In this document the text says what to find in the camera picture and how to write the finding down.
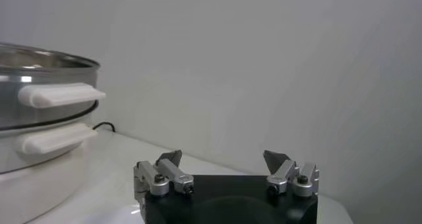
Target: white wall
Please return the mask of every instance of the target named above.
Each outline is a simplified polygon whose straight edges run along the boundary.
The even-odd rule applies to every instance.
[[[357,223],[421,222],[422,0],[0,2],[0,40],[102,64],[96,120],[252,173],[314,161]]]

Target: white surface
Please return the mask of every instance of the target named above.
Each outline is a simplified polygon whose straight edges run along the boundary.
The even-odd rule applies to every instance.
[[[19,90],[19,101],[39,109],[104,99],[106,94],[89,84],[29,85]]]
[[[108,131],[101,131],[86,147],[82,188],[31,224],[142,223],[133,193],[133,166],[140,160],[153,162],[169,150]],[[187,155],[180,168],[192,174],[241,174]],[[343,206],[327,197],[320,196],[318,211],[319,223],[352,224]]]
[[[50,210],[82,184],[82,147],[33,167],[0,174],[0,223],[20,224]]]
[[[97,135],[95,130],[84,123],[75,123],[51,130],[23,134],[16,141],[16,149],[23,154],[44,155],[56,152]]]
[[[254,173],[285,152],[360,223],[422,223],[390,191],[422,165],[422,0],[2,1],[2,41],[102,64],[97,121]]]

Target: screw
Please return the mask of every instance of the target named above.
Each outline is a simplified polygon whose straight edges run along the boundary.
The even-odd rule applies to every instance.
[[[307,184],[307,183],[308,183],[308,177],[306,177],[305,175],[300,175],[300,176],[297,178],[297,182],[298,182],[299,184]]]
[[[194,193],[193,186],[191,186],[191,185],[185,186],[183,188],[183,190],[185,191],[185,194],[188,195],[188,196],[191,196]]]
[[[278,188],[277,188],[277,186],[274,186],[274,185],[269,186],[267,191],[268,191],[268,194],[270,196],[277,196],[278,195]]]
[[[163,182],[165,179],[166,178],[161,173],[154,176],[154,182]]]

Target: metal gripper jaw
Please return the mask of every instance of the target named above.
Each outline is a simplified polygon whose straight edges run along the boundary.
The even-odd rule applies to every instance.
[[[269,195],[279,196],[289,187],[296,196],[303,198],[318,194],[319,170],[315,164],[306,163],[300,170],[286,154],[267,150],[264,159],[271,173],[266,178]]]
[[[182,151],[181,150],[176,150],[176,151],[172,151],[172,152],[166,152],[164,154],[162,154],[156,161],[156,165],[158,165],[158,163],[160,162],[160,160],[162,159],[168,159],[169,161],[171,161],[176,167],[179,166],[180,164],[180,159],[182,158]]]
[[[135,193],[149,191],[155,196],[165,196],[172,182],[176,192],[187,196],[193,194],[193,176],[179,169],[181,157],[182,151],[177,150],[162,154],[154,165],[149,161],[138,162],[134,167]]]

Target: bolt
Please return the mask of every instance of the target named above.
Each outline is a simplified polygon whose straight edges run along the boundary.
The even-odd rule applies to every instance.
[[[297,178],[297,182],[298,182],[299,184],[307,184],[307,183],[308,183],[308,177],[306,177],[305,175],[300,175],[300,176]]]
[[[163,182],[165,179],[166,178],[161,173],[154,176],[154,182],[156,183]]]

